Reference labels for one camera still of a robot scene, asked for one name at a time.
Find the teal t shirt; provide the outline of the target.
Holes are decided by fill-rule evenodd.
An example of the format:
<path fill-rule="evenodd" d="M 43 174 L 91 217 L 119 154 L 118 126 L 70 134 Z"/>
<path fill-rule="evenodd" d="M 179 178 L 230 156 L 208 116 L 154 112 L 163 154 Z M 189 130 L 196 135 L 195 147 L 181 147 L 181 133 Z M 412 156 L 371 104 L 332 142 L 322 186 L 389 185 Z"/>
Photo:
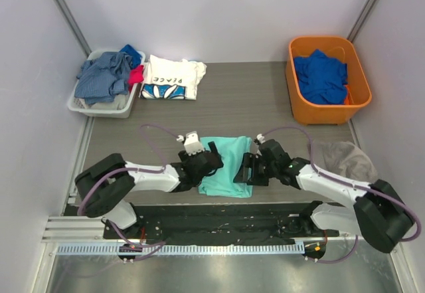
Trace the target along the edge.
<path fill-rule="evenodd" d="M 249 198 L 252 196 L 252 186 L 246 183 L 233 182 L 240 166 L 243 155 L 250 152 L 252 139 L 246 136 L 235 138 L 226 137 L 203 137 L 202 145 L 211 150 L 209 142 L 214 142 L 221 156 L 223 167 L 210 177 L 204 177 L 198 186 L 200 194 L 207 196 Z"/>

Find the white printed t shirt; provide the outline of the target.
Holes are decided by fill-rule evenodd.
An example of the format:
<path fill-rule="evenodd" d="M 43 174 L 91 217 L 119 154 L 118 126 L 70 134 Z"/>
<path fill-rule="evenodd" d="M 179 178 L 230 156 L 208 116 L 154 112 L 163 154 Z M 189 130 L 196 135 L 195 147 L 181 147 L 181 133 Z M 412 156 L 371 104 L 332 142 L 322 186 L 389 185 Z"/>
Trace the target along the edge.
<path fill-rule="evenodd" d="M 168 60 L 150 55 L 143 71 L 139 97 L 147 100 L 196 100 L 207 72 L 203 62 Z"/>

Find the white laundry basket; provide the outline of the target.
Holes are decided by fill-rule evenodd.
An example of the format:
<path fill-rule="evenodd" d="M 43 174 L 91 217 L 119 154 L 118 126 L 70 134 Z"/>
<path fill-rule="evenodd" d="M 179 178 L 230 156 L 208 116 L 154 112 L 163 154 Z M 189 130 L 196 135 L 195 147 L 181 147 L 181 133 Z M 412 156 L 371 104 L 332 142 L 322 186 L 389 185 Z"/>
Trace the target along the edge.
<path fill-rule="evenodd" d="M 90 53 L 87 60 L 93 60 L 95 58 L 98 58 L 103 52 L 119 52 L 119 51 L 112 51 L 112 50 L 95 50 Z M 144 65 L 145 63 L 145 54 L 141 51 L 138 51 L 140 55 L 142 56 L 141 64 Z M 81 114 L 84 114 L 89 117 L 104 117 L 104 118 L 128 118 L 129 114 L 131 112 L 131 107 L 135 98 L 135 94 L 137 91 L 138 84 L 135 84 L 133 86 L 129 86 L 129 93 L 126 94 L 127 96 L 127 104 L 122 110 L 92 110 L 90 108 L 91 105 L 85 104 L 85 101 L 83 99 L 75 98 L 74 97 L 74 91 L 76 88 L 76 85 L 74 87 L 74 90 L 72 94 L 70 95 L 70 98 L 68 100 L 68 109 L 73 112 L 79 112 Z"/>

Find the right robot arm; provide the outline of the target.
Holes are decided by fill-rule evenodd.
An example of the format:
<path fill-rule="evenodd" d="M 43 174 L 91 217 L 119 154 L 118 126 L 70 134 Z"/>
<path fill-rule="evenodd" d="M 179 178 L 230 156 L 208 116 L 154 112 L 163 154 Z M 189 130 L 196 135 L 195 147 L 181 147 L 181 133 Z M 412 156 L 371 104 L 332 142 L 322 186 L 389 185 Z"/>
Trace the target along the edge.
<path fill-rule="evenodd" d="M 267 186 L 271 179 L 298 190 L 317 193 L 328 199 L 312 201 L 293 222 L 292 236 L 313 237 L 321 231 L 341 231 L 357 235 L 373 248 L 390 253 L 406 234 L 416 227 L 418 217 L 404 204 L 391 184 L 342 177 L 316 166 L 302 157 L 290 157 L 276 140 L 258 142 L 256 153 L 245 153 L 234 182 Z"/>

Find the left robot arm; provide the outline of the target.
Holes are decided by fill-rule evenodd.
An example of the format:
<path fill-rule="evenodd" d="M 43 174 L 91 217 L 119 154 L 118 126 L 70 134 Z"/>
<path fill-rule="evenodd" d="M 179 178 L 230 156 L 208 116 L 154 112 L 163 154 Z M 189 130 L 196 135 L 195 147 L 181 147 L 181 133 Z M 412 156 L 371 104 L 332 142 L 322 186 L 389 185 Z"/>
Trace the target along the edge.
<path fill-rule="evenodd" d="M 74 180 L 81 203 L 77 214 L 89 218 L 104 217 L 118 227 L 127 239 L 136 238 L 141 222 L 132 205 L 124 200 L 135 191 L 186 192 L 201 184 L 224 166 L 215 143 L 193 155 L 179 153 L 179 162 L 163 167 L 138 165 L 113 153 L 80 173 Z"/>

